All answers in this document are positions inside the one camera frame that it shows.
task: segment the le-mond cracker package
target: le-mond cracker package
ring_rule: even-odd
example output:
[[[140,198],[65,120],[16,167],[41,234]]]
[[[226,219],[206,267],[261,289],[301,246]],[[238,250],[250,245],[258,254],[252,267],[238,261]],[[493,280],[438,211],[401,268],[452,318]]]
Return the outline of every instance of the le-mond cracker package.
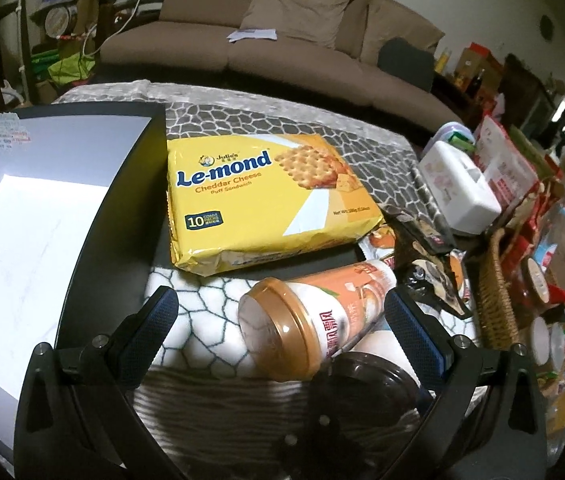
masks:
[[[353,242],[382,213],[319,135],[168,141],[171,254],[209,276]]]

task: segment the blue gripper pad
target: blue gripper pad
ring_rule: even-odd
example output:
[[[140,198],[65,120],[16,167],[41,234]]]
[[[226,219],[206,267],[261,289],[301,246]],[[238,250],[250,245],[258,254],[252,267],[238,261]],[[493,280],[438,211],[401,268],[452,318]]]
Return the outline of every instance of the blue gripper pad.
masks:
[[[126,390],[140,386],[178,317],[178,308],[176,291],[159,286],[138,313],[127,316],[116,329],[107,361],[118,386]]]
[[[411,298],[408,286],[390,290],[385,298],[385,318],[422,386],[441,392],[446,372],[453,364],[451,336],[433,316],[427,316]]]

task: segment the gray stone pattern cloth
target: gray stone pattern cloth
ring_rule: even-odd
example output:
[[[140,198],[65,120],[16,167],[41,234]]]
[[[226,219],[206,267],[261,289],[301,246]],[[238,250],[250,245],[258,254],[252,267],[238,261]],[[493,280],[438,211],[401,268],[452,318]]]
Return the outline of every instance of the gray stone pattern cloth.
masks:
[[[136,101],[165,105],[167,137],[317,133],[335,146],[383,206],[448,227],[402,136],[325,110],[224,89],[136,81],[75,88],[58,102]],[[285,478],[274,447],[305,420],[307,384],[256,378],[238,326],[238,300],[255,282],[202,278],[175,269],[168,230],[147,285],[178,292],[178,319],[134,396],[134,408],[161,448],[189,478]],[[355,423],[342,431],[367,459],[392,460],[418,427],[417,412],[391,428]]]
[[[179,92],[170,92],[170,88]],[[417,157],[406,139],[388,130],[364,124],[366,130],[379,130],[374,137],[365,137],[347,128],[348,123],[360,121],[340,116],[341,128],[326,125],[322,121],[296,119],[296,111],[312,108],[306,105],[256,96],[258,100],[280,103],[279,114],[253,111],[241,106],[253,104],[254,96],[244,92],[224,89],[188,87],[193,95],[182,95],[183,85],[135,83],[113,83],[78,87],[63,95],[59,103],[88,101],[140,101],[165,104],[167,137],[198,137],[224,134],[299,134],[316,133],[336,147],[351,165],[358,177],[376,200],[380,208],[396,206],[415,216],[432,220],[443,235],[450,233],[444,216],[417,167]],[[207,99],[201,100],[199,94]],[[235,94],[227,103],[226,95]],[[197,102],[184,100],[195,98]],[[315,115],[329,115],[324,110]]]

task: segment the sticker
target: sticker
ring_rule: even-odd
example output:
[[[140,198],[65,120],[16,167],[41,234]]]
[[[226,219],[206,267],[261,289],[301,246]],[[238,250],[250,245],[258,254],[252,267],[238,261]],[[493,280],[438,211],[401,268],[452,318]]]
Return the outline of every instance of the sticker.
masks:
[[[15,113],[0,114],[0,150],[31,142],[29,132]]]
[[[220,211],[206,211],[195,215],[185,215],[184,224],[189,231],[197,231],[198,229],[222,225],[224,221]]]

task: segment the green bag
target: green bag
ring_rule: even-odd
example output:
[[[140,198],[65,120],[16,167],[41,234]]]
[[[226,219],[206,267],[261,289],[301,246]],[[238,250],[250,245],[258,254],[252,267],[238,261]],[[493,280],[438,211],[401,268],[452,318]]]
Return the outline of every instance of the green bag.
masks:
[[[47,70],[51,80],[58,86],[87,79],[96,62],[93,57],[82,56],[79,52],[61,59]]]

